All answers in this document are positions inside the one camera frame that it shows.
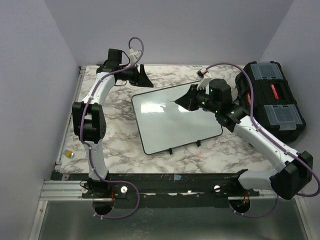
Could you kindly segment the white whiteboard black frame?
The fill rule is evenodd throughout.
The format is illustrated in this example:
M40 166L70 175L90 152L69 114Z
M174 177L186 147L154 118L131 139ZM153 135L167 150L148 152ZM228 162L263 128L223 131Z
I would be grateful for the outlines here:
M223 133L222 126L213 113L188 111L174 102L190 88L190 83L144 92L132 96L131 102L146 155L173 149L188 144L201 145L207 139Z

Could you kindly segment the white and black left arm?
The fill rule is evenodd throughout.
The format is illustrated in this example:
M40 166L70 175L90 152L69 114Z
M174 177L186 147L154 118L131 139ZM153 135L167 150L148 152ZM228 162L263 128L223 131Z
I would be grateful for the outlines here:
M107 123L103 104L118 80L127 81L132 86L152 88L144 65L137 66L143 50L128 50L129 64L122 65L123 51L109 49L108 58L96 71L96 80L89 93L80 102L72 104L73 131L83 144L89 165L89 178L97 181L93 191L101 198L107 197L111 185L106 182L108 169L103 154L103 138L107 132Z

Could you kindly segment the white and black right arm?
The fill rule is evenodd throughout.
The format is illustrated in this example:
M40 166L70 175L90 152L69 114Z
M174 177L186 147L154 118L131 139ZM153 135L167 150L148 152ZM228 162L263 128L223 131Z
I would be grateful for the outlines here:
M313 157L307 151L298 153L253 121L246 109L233 103L231 87L224 79L211 80L208 88L191 84L174 102L191 112L203 109L214 113L220 125L246 140L274 167L273 171L241 171L230 183L234 195L258 189L290 200L312 180Z

